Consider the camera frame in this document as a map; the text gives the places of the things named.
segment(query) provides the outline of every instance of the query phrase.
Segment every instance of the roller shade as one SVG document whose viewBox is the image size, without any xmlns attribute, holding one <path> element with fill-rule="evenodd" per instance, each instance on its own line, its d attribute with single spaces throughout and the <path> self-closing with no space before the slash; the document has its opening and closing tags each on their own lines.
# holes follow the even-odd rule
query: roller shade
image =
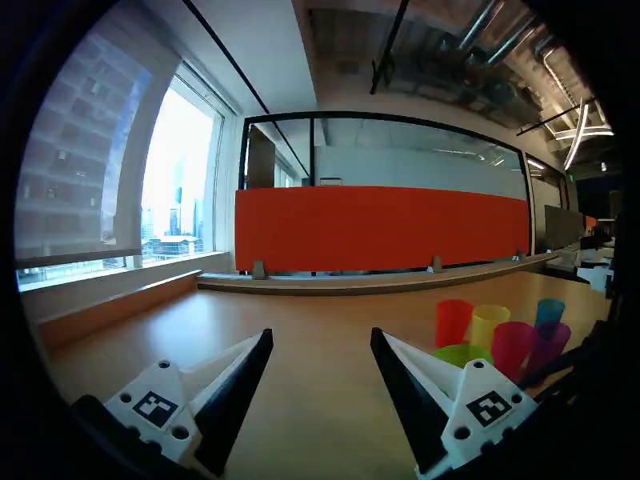
<svg viewBox="0 0 640 480">
<path fill-rule="evenodd" d="M 16 192 L 17 268 L 140 253 L 146 153 L 180 62 L 132 5 L 113 8 L 58 73 Z"/>
</svg>

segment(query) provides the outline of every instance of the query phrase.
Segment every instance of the ceiling light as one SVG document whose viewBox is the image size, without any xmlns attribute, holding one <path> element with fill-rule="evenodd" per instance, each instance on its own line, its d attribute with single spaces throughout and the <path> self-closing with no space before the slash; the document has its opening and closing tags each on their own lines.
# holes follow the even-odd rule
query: ceiling light
<svg viewBox="0 0 640 480">
<path fill-rule="evenodd" d="M 537 167 L 537 168 L 539 168 L 540 170 L 544 170 L 544 169 L 545 169 L 544 165 L 540 165 L 539 163 L 534 162 L 533 160 L 529 160 L 529 159 L 527 159 L 527 161 L 528 161 L 529 165 L 536 166 L 536 167 Z"/>
<path fill-rule="evenodd" d="M 584 133 L 582 133 L 583 137 L 596 137 L 596 136 L 607 136 L 607 137 L 613 137 L 614 136 L 614 132 L 612 132 L 611 130 L 603 130 L 603 131 L 586 131 Z M 573 138 L 575 137 L 575 132 L 568 130 L 568 133 L 566 132 L 558 132 L 557 136 L 555 137 L 556 140 L 567 140 L 568 138 Z"/>
<path fill-rule="evenodd" d="M 480 158 L 480 160 L 482 160 L 483 162 L 485 161 L 485 158 L 482 155 L 476 154 L 475 152 L 468 152 L 468 151 L 463 151 L 463 150 L 448 150 L 448 149 L 444 149 L 444 148 L 434 148 L 434 151 L 442 152 L 444 154 L 473 155 L 475 157 Z"/>
<path fill-rule="evenodd" d="M 584 131 L 585 131 L 586 116 L 588 113 L 589 113 L 589 104 L 588 103 L 581 104 L 580 115 L 578 116 L 578 129 L 576 130 L 574 141 L 571 143 L 569 154 L 566 156 L 565 170 L 569 169 L 569 167 L 571 166 L 571 162 L 575 158 L 575 153 L 578 151 L 578 145 L 580 145 L 580 141 L 582 140 L 582 134 L 584 134 Z"/>
</svg>

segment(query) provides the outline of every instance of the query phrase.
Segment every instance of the office desk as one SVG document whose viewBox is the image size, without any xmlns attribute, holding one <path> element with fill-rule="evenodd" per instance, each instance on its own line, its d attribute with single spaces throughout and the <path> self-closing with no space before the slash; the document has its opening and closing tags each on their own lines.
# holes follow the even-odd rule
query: office desk
<svg viewBox="0 0 640 480">
<path fill-rule="evenodd" d="M 533 322 L 541 298 L 566 303 L 579 345 L 608 302 L 589 285 L 518 272 L 434 290 L 304 298 L 197 291 L 60 350 L 54 379 L 71 402 L 107 400 L 152 362 L 189 365 L 270 327 L 274 350 L 226 477 L 414 478 L 415 460 L 369 348 L 379 326 L 433 351 L 435 305 L 497 303 Z"/>
</svg>

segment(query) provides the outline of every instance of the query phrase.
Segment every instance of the orange plastic cup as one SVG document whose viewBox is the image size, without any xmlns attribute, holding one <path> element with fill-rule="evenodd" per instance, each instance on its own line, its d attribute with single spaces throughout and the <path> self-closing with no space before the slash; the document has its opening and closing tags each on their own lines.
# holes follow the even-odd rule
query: orange plastic cup
<svg viewBox="0 0 640 480">
<path fill-rule="evenodd" d="M 438 348 L 464 340 L 474 306 L 464 300 L 443 300 L 436 306 L 435 344 Z"/>
</svg>

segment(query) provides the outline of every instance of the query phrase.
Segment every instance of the sky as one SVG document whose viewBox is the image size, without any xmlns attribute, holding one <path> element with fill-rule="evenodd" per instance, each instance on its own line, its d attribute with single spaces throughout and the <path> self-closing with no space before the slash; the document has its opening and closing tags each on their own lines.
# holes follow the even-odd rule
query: sky
<svg viewBox="0 0 640 480">
<path fill-rule="evenodd" d="M 211 117 L 168 89 L 151 137 L 142 184 L 142 208 L 154 210 L 156 236 L 164 235 L 169 228 L 170 209 L 174 208 L 175 189 L 179 186 L 182 225 L 188 230 L 193 225 L 194 199 L 204 195 L 213 127 Z"/>
</svg>

